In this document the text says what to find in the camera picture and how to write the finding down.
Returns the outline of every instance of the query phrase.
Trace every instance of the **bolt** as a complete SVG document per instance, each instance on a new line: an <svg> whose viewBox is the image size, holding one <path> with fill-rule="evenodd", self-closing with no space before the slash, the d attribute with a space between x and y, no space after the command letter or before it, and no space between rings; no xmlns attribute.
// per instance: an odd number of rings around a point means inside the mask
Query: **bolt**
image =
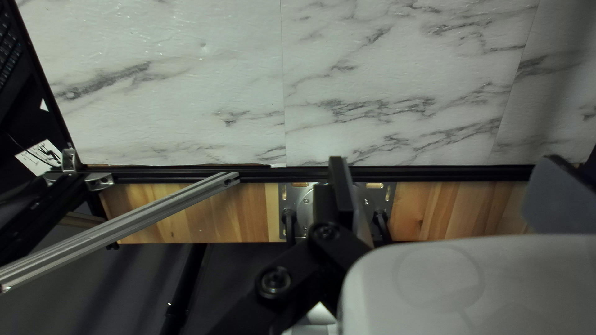
<svg viewBox="0 0 596 335"><path fill-rule="evenodd" d="M339 231L330 224L323 224L316 229L315 236L322 240L333 240L339 236Z"/></svg>
<svg viewBox="0 0 596 335"><path fill-rule="evenodd" d="M261 289L269 295L279 294L290 287L291 279L288 271L278 266L275 269L267 271L261 277Z"/></svg>

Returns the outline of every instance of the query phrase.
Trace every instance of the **gray plastic part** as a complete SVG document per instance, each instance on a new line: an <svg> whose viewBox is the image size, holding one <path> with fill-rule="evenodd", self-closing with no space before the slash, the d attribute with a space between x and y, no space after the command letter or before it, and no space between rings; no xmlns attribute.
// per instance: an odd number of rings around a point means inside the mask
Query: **gray plastic part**
<svg viewBox="0 0 596 335"><path fill-rule="evenodd" d="M596 193L559 157L538 162L521 213L536 232L596 233Z"/></svg>

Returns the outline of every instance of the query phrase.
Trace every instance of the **wood grain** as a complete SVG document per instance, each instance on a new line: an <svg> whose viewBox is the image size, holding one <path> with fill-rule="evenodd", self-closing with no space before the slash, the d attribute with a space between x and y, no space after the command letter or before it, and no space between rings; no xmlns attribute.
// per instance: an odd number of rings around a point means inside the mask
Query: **wood grain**
<svg viewBox="0 0 596 335"><path fill-rule="evenodd" d="M187 184L118 184L101 194L109 218L173 193ZM525 182L401 182L389 221L394 240L443 240L524 234L520 204ZM277 184L238 184L121 243L283 241Z"/></svg>
<svg viewBox="0 0 596 335"><path fill-rule="evenodd" d="M117 184L101 193L109 218L188 184ZM120 243L267 242L265 184L238 184L120 240Z"/></svg>

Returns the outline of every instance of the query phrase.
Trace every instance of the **black frame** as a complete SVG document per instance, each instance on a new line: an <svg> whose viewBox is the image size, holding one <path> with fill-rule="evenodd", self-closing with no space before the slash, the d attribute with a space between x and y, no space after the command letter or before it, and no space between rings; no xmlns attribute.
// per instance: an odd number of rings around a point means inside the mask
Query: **black frame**
<svg viewBox="0 0 596 335"><path fill-rule="evenodd" d="M527 181L534 165L351 166L354 182ZM117 184L193 183L218 172L239 172L241 182L326 182L326 166L83 166L81 172L108 172Z"/></svg>

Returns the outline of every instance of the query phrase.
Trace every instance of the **metal mounting plate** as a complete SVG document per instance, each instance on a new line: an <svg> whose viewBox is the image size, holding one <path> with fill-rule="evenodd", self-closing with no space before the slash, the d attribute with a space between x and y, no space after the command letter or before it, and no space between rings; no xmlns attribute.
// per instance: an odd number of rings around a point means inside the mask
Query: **metal mounting plate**
<svg viewBox="0 0 596 335"><path fill-rule="evenodd" d="M285 240L285 225L281 221L284 209L296 212L297 225L294 234L297 239L305 238L308 227L313 223L313 186L316 182L283 182L278 184L280 239ZM373 217L375 211L391 215L395 182L355 182L356 198L363 204L365 215Z"/></svg>

